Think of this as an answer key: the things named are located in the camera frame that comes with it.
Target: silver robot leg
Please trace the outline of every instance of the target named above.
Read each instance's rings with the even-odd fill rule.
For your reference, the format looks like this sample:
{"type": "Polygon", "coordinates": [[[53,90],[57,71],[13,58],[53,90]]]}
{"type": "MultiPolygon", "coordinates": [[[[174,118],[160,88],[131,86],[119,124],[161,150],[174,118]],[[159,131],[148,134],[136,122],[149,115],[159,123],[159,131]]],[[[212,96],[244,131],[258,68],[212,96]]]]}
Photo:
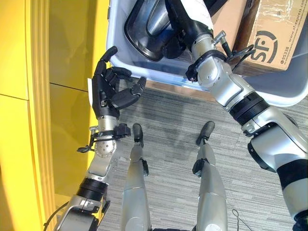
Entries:
{"type": "Polygon", "coordinates": [[[130,153],[130,165],[123,191],[121,231],[149,231],[151,229],[144,185],[144,164],[141,142],[136,142],[130,153]]]}
{"type": "Polygon", "coordinates": [[[196,231],[227,231],[226,194],[215,164],[213,149],[202,139],[193,167],[193,173],[201,177],[196,231]]]}

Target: floor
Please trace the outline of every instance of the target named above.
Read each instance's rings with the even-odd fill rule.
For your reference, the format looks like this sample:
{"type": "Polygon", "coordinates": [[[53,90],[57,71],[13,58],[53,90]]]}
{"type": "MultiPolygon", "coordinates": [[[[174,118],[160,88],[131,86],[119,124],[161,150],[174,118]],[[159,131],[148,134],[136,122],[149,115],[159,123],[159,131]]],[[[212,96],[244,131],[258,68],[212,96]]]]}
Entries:
{"type": "MultiPolygon", "coordinates": [[[[308,136],[308,98],[283,108],[308,136]]],[[[121,111],[120,121],[130,127],[140,123],[144,132],[144,158],[150,175],[146,177],[153,228],[191,230],[196,224],[200,179],[192,174],[196,160],[195,139],[203,126],[213,120],[216,128],[209,140],[228,199],[228,230],[236,230],[238,210],[254,231],[290,231],[293,226],[279,183],[278,175],[260,169],[247,151],[249,138],[240,126],[217,103],[180,97],[147,89],[142,98],[121,111]]],[[[100,231],[119,230],[122,190],[129,164],[133,138],[117,167],[113,183],[108,187],[109,211],[100,231]]],[[[248,230],[240,222],[240,231],[248,230]]]]}

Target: yellow wall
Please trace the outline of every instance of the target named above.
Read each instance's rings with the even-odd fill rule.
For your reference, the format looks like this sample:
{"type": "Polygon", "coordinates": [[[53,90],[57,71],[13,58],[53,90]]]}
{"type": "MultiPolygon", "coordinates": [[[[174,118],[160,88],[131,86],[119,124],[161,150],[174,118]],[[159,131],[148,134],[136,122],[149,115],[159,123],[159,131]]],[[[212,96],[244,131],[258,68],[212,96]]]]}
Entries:
{"type": "Polygon", "coordinates": [[[0,2],[0,93],[28,100],[25,0],[0,2]]]}
{"type": "Polygon", "coordinates": [[[26,67],[26,1],[0,3],[0,230],[42,229],[26,67]]]}
{"type": "Polygon", "coordinates": [[[0,95],[0,108],[0,230],[41,230],[29,101],[0,95]]]}
{"type": "MultiPolygon", "coordinates": [[[[50,62],[32,65],[32,55],[37,54],[32,54],[31,46],[35,52],[44,46],[43,41],[33,40],[30,34],[34,2],[38,9],[39,1],[0,1],[1,231],[42,230],[50,214],[45,213],[42,202],[41,184],[50,179],[46,179],[46,174],[45,178],[40,175],[38,159],[44,157],[37,151],[39,137],[35,120],[40,118],[40,124],[50,121],[43,121],[33,109],[36,105],[33,101],[38,99],[33,99],[37,94],[33,94],[32,85],[38,82],[33,81],[32,68],[50,66],[54,161],[50,178],[53,171],[57,206],[76,192],[93,157],[93,154],[77,153],[76,149],[88,143],[88,127],[97,123],[88,101],[87,78],[92,76],[98,59],[105,52],[109,1],[51,0],[50,54],[44,53],[50,62]]],[[[37,22],[44,23],[45,19],[38,18],[37,22]]]]}
{"type": "Polygon", "coordinates": [[[105,52],[108,0],[51,0],[49,66],[53,173],[57,207],[75,194],[93,153],[78,153],[97,125],[88,100],[91,78],[105,52]]]}

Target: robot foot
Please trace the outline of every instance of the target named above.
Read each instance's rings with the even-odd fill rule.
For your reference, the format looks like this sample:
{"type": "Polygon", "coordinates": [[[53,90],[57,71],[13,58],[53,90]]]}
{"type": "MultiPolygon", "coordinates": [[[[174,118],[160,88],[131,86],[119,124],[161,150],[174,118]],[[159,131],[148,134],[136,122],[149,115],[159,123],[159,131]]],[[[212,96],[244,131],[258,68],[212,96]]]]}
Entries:
{"type": "Polygon", "coordinates": [[[204,142],[205,140],[208,140],[214,128],[215,123],[213,121],[207,121],[200,131],[200,134],[196,140],[196,144],[199,146],[201,141],[204,142]]]}

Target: plastic storage bin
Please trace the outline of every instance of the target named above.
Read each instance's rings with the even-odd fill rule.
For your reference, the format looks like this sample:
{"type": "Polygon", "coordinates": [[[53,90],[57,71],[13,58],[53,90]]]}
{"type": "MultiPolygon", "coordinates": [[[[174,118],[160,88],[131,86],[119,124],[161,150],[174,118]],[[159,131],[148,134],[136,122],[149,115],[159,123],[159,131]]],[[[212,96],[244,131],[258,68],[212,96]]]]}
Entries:
{"type": "MultiPolygon", "coordinates": [[[[112,65],[125,67],[134,77],[145,76],[150,80],[202,90],[197,82],[185,78],[188,66],[193,62],[191,54],[185,52],[177,59],[163,58],[159,62],[146,59],[130,44],[124,34],[124,24],[136,0],[111,0],[107,48],[118,47],[118,53],[111,58],[112,65]]],[[[307,63],[308,47],[307,20],[298,42],[289,69],[257,77],[244,77],[270,104],[291,106],[301,101],[308,93],[307,63]]]]}

